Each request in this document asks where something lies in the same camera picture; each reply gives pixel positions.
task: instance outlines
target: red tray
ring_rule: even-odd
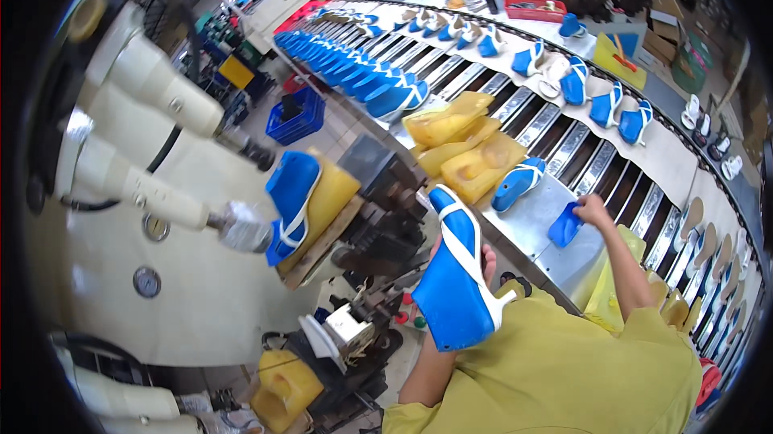
[[[558,0],[550,0],[556,4],[558,11],[535,10],[528,8],[511,8],[511,3],[531,3],[535,6],[546,6],[548,0],[505,0],[505,13],[509,18],[517,20],[552,21],[561,23],[566,14],[566,5]]]
[[[317,8],[319,8],[320,6],[323,6],[324,4],[327,4],[329,1],[330,0],[325,0],[325,1],[310,0],[309,2],[301,6],[300,10],[296,11],[294,14],[291,14],[289,18],[283,21],[282,24],[279,25],[276,30],[274,30],[274,34],[289,30],[296,22],[303,20],[306,16],[315,12]]]

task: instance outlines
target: worker's hand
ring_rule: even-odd
[[[572,210],[575,216],[578,216],[581,220],[585,221],[589,225],[595,226],[597,229],[603,229],[605,227],[614,227],[614,221],[607,212],[607,208],[604,207],[604,200],[598,194],[589,194],[588,196],[580,196],[577,198],[577,202],[581,204],[579,207],[575,207]]]
[[[438,239],[435,240],[435,244],[432,245],[430,250],[430,261],[434,258],[434,254],[438,252],[440,247],[440,241],[443,236],[438,235]],[[494,279],[494,272],[496,272],[496,253],[491,249],[489,245],[483,245],[481,247],[482,265],[483,268],[483,280],[486,281],[488,288],[491,289],[491,281]]]

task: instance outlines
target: pressure gauge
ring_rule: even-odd
[[[152,242],[161,242],[169,236],[169,222],[159,219],[150,213],[142,216],[142,230]]]
[[[153,268],[142,266],[137,268],[132,278],[134,290],[142,298],[154,298],[161,291],[161,276]]]

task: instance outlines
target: factory floor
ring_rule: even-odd
[[[277,151],[276,164],[285,150],[306,150],[311,146],[316,147],[328,158],[337,161],[343,155],[343,152],[354,142],[361,133],[373,135],[366,126],[352,116],[348,111],[335,100],[328,99],[325,103],[324,125],[322,129],[309,136],[299,139],[290,146],[283,147],[275,142],[274,139],[266,136],[266,122],[271,107],[276,105],[285,91],[280,85],[275,86],[265,97],[254,107],[249,116],[242,122],[242,129],[249,133],[260,145],[271,147]],[[497,273],[498,278],[503,272],[509,271],[517,274],[517,269],[513,264],[499,252],[505,246],[498,246],[497,242],[488,242],[497,252]],[[354,297],[354,290],[342,278],[334,279],[331,283],[322,286],[319,295],[318,305],[332,311],[333,306],[329,302],[331,294],[339,297]],[[421,342],[424,334],[411,327],[404,325],[395,325],[403,335],[403,346],[392,356],[386,367],[386,382],[388,389],[376,401],[382,408],[389,407],[397,401],[397,395],[405,382],[406,377],[411,372],[413,365],[419,354]],[[248,376],[253,375],[257,369],[257,360],[252,364],[244,366],[234,365],[229,367],[216,368],[180,368],[176,369],[176,392],[185,394],[200,392],[205,389],[217,390],[231,388],[234,394],[248,391]],[[337,430],[338,434],[356,434],[360,429],[369,429],[381,424],[381,416],[378,411],[369,415],[361,416],[347,426]]]

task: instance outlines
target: yellow shirt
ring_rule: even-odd
[[[501,296],[515,282],[504,285]],[[386,410],[384,434],[681,432],[701,387],[690,340],[654,308],[619,338],[534,288],[502,327],[459,353],[443,401]]]

